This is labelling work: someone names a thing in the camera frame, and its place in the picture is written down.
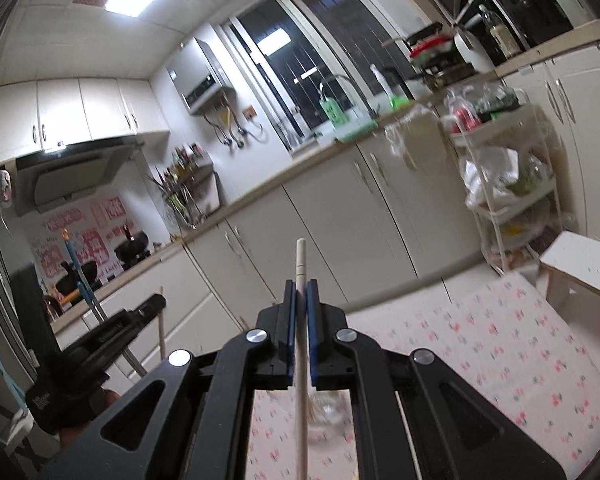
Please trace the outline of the left human hand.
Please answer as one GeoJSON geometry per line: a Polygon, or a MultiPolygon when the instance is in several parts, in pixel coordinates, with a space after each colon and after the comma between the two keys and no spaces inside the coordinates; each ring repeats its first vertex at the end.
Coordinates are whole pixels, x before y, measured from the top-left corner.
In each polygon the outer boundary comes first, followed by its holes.
{"type": "Polygon", "coordinates": [[[90,418],[80,426],[61,429],[58,434],[60,447],[65,448],[71,444],[91,425],[95,418],[104,411],[107,411],[112,404],[115,404],[120,399],[120,394],[114,392],[114,390],[100,388],[96,391],[90,399],[90,418]]]}

